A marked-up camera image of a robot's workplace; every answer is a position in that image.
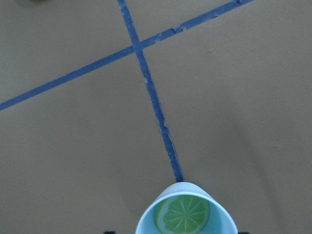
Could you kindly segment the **yellow lemon slice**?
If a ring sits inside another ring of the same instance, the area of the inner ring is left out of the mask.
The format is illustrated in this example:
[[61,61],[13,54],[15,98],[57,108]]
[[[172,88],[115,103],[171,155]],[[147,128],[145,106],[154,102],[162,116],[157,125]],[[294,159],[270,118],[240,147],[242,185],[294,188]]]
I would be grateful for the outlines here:
[[197,234],[209,218],[209,201],[194,195],[167,198],[155,214],[156,227],[162,234]]

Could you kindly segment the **light blue plastic cup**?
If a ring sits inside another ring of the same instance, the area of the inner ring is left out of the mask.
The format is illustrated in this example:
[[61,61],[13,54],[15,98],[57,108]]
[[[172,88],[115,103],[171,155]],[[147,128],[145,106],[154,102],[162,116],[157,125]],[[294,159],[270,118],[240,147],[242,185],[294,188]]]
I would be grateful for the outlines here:
[[229,213],[199,186],[189,182],[179,182],[165,189],[147,208],[136,228],[137,234],[160,234],[156,227],[155,214],[162,201],[177,195],[194,195],[210,204],[210,218],[199,234],[237,234],[238,229]]

